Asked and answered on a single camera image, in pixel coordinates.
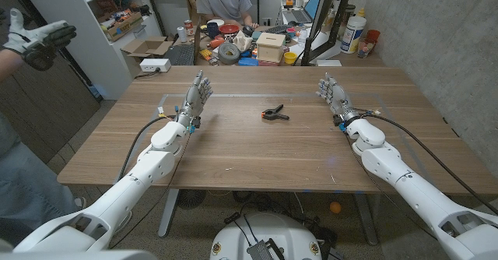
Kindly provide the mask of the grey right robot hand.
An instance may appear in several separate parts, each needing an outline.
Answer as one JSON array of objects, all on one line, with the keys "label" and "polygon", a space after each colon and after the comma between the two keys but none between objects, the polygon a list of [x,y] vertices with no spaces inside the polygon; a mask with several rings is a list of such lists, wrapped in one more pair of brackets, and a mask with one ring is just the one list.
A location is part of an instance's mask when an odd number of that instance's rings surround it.
[{"label": "grey right robot hand", "polygon": [[359,112],[353,107],[352,101],[343,87],[327,72],[325,77],[319,80],[316,94],[329,105],[335,126],[347,127],[360,118]]}]

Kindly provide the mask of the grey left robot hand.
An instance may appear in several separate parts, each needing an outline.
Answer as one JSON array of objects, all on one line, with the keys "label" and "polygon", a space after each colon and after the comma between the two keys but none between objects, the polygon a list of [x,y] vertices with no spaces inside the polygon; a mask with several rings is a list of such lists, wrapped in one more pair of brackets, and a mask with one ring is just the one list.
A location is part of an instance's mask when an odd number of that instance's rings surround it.
[{"label": "grey left robot hand", "polygon": [[204,78],[203,71],[200,70],[188,88],[182,106],[176,116],[176,122],[185,127],[197,122],[196,126],[198,128],[200,115],[212,93],[209,78]]}]

